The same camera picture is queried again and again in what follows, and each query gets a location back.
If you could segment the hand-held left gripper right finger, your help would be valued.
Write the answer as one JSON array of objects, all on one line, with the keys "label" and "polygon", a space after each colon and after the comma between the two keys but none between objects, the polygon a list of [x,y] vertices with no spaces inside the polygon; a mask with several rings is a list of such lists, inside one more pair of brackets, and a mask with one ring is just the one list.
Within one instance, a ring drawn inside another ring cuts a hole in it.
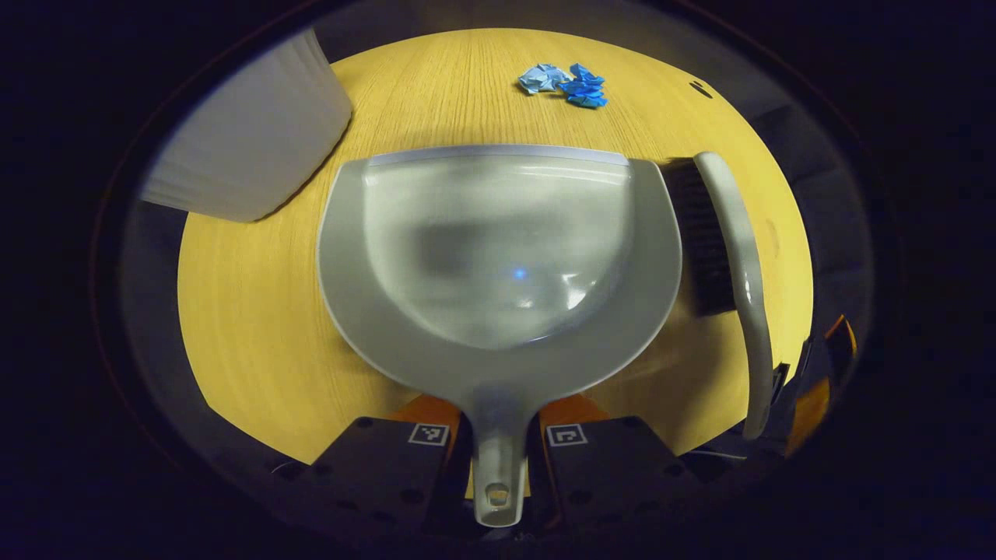
[{"label": "hand-held left gripper right finger", "polygon": [[547,535],[682,513],[703,483],[642,418],[572,396],[529,425],[529,485],[529,526]]}]

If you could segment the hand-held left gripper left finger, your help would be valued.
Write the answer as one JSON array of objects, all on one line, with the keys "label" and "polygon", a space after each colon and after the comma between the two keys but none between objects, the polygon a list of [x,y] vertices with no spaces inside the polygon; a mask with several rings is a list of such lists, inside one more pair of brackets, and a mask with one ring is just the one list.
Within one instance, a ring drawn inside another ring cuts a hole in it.
[{"label": "hand-held left gripper left finger", "polygon": [[472,525],[471,436],[458,408],[437,397],[358,417],[316,460],[273,467],[277,511],[341,539],[460,533]]}]

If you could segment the white plastic dustpan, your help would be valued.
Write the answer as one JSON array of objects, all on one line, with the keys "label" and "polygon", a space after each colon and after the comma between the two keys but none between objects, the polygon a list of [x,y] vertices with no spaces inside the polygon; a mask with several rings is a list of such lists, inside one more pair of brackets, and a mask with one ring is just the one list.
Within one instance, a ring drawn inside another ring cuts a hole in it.
[{"label": "white plastic dustpan", "polygon": [[466,415],[475,518],[499,528],[522,515],[534,415],[650,346],[679,293],[682,241],[657,164],[448,146],[342,164],[316,267],[366,364]]}]

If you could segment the dark blue paper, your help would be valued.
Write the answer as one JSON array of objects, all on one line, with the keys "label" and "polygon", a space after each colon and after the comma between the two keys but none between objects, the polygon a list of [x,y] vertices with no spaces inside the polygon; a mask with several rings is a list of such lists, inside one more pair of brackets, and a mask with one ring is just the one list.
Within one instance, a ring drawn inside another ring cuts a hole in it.
[{"label": "dark blue paper", "polygon": [[605,79],[601,75],[591,73],[588,68],[578,63],[570,65],[569,70],[573,78],[568,82],[562,82],[558,87],[570,105],[590,107],[590,109],[607,106],[608,100],[604,92]]}]

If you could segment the white ribbed garbage bin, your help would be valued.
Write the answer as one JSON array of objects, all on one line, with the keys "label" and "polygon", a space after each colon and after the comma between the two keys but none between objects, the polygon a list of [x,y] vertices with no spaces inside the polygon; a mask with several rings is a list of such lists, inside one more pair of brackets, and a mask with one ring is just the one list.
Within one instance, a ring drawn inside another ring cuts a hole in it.
[{"label": "white ribbed garbage bin", "polygon": [[142,201],[235,222],[284,205],[344,135],[352,102],[308,28],[239,68],[172,132]]}]

